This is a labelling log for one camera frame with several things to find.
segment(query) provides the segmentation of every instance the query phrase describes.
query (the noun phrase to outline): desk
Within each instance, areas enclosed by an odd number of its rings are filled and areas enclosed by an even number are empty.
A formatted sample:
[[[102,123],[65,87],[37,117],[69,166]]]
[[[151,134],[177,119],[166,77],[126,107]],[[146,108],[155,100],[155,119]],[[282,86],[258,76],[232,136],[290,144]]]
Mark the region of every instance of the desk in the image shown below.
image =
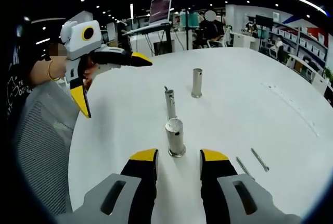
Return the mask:
[[[203,69],[200,99],[191,96],[194,68]],[[304,120],[261,83],[278,86],[315,123]],[[174,89],[184,123],[184,157],[168,154],[164,86]],[[208,48],[157,56],[150,67],[100,74],[88,92],[92,118],[78,116],[69,157],[73,210],[84,195],[120,173],[140,150],[159,149],[152,223],[206,223],[200,196],[199,150],[226,154],[238,173],[240,157],[256,182],[287,214],[306,215],[325,193],[333,169],[333,110],[286,66],[247,48]],[[254,148],[270,167],[264,172]]]
[[[318,73],[315,69],[313,69],[306,61],[304,61],[303,59],[299,58],[298,56],[295,55],[291,55],[289,54],[289,56],[291,58],[293,58],[294,60],[296,60],[297,62],[301,63],[302,65],[306,66],[308,69],[310,69],[313,73]],[[294,61],[287,61],[287,67],[293,69],[295,62]]]
[[[148,57],[155,56],[155,53],[151,53],[149,44],[147,42],[147,35],[133,35],[130,37],[130,43],[132,46],[132,50],[135,52],[140,52]],[[161,40],[164,42],[167,40],[167,36],[163,31],[153,32],[148,34],[149,39],[152,43],[152,51],[154,52],[154,43],[160,43]],[[172,52],[183,52],[186,50],[186,31],[171,31],[171,44],[172,44]],[[192,46],[192,30],[188,31],[188,48],[191,50]]]
[[[260,39],[236,32],[230,32],[230,34],[234,35],[234,47],[250,48],[254,51],[259,51]]]

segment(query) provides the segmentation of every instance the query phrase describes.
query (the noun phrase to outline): person's arm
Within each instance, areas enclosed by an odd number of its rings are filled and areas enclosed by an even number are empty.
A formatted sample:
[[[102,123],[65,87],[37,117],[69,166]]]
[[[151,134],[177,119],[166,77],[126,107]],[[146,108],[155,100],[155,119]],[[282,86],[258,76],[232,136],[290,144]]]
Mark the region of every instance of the person's arm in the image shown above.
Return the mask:
[[[49,74],[53,79],[62,78],[65,76],[66,57],[51,57],[51,59],[52,61],[42,60],[37,61],[34,64],[29,74],[31,85],[37,86],[44,82],[50,81],[51,79],[48,75],[48,69]]]

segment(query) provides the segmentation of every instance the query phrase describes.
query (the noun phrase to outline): metal rod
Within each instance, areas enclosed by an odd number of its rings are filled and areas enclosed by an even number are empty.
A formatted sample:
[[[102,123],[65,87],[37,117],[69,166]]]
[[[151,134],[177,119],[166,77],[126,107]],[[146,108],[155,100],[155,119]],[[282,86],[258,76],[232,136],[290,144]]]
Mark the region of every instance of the metal rod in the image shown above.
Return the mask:
[[[183,140],[183,123],[177,118],[172,118],[165,125],[166,134],[169,140],[169,154],[173,157],[182,157],[186,152]]]
[[[164,93],[166,100],[166,110],[168,111],[168,120],[172,118],[177,118],[173,90],[166,90]]]
[[[236,161],[238,162],[238,164],[240,165],[240,167],[242,168],[244,173],[246,173],[248,176],[251,176],[253,178],[253,176],[250,175],[249,171],[246,169],[246,167],[244,166],[244,164],[241,162],[241,160],[238,157],[236,157]]]
[[[201,93],[201,85],[202,85],[202,69],[194,69],[193,70],[193,87],[192,87],[192,97],[200,98],[202,96]]]
[[[255,156],[255,158],[257,158],[257,160],[259,161],[261,166],[264,168],[265,172],[268,172],[270,170],[270,168],[268,166],[266,166],[266,164],[263,162],[263,160],[260,158],[260,156],[256,153],[256,151],[254,151],[254,149],[251,148],[251,151],[252,151],[253,155]]]

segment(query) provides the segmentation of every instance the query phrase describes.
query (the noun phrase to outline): person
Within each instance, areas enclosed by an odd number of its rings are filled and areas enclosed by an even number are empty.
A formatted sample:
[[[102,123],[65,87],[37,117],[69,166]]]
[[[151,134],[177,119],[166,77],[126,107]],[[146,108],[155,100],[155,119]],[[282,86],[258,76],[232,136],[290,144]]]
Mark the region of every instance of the person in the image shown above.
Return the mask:
[[[258,27],[254,19],[250,19],[249,22],[245,25],[245,30],[252,34],[254,38],[258,38]]]
[[[126,27],[126,19],[121,19],[121,21],[119,21],[117,25],[118,47],[123,48],[126,51],[131,51],[132,48],[130,44],[130,38],[127,35],[123,35],[127,33]]]
[[[23,23],[17,26],[16,32],[11,32],[12,42],[9,42],[6,65],[6,108],[7,136],[12,138],[21,110],[32,89],[42,83],[63,78],[66,73],[66,56],[55,56],[55,46],[51,45],[50,60],[38,58],[36,43],[31,37],[31,24]],[[93,68],[86,70],[90,77]]]
[[[277,60],[280,63],[282,63],[284,61],[284,51],[283,51],[283,42],[280,37],[276,39],[275,46],[277,50]]]
[[[226,26],[225,13],[222,14],[222,24],[223,24],[223,26]]]
[[[208,40],[218,41],[223,35],[223,24],[216,19],[213,21],[205,20],[204,12],[199,13],[199,19],[203,19],[199,28],[203,30],[203,35]]]

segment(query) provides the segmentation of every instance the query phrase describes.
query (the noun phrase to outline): chair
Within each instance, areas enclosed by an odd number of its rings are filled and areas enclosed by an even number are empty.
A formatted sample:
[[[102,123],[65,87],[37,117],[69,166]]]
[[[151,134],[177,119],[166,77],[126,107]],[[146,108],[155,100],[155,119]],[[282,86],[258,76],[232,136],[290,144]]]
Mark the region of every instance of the chair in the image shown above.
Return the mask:
[[[72,212],[68,158],[79,109],[54,82],[28,96],[14,134],[17,160],[28,185],[53,215]]]
[[[274,46],[270,48],[270,57],[277,60],[277,51]]]
[[[211,41],[207,40],[207,45],[209,48],[214,47],[228,47],[227,42],[230,41],[230,28],[225,31],[224,36],[222,37],[221,41]]]

